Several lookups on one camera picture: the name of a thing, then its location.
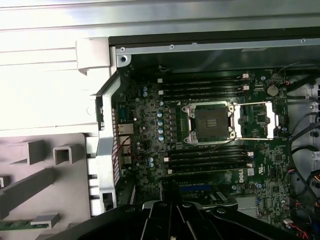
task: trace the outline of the chip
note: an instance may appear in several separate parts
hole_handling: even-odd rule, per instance
[[[280,155],[280,154],[278,154],[278,155],[275,155],[275,161],[276,162],[280,162],[280,161],[282,161],[282,155]]]
[[[273,193],[279,193],[280,192],[280,187],[279,186],[273,186],[272,187],[272,192]]]

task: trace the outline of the pcie slot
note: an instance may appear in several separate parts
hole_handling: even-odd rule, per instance
[[[188,191],[203,191],[203,190],[210,190],[211,186],[207,184],[203,185],[189,185],[189,186],[180,186],[181,192],[188,192]]]

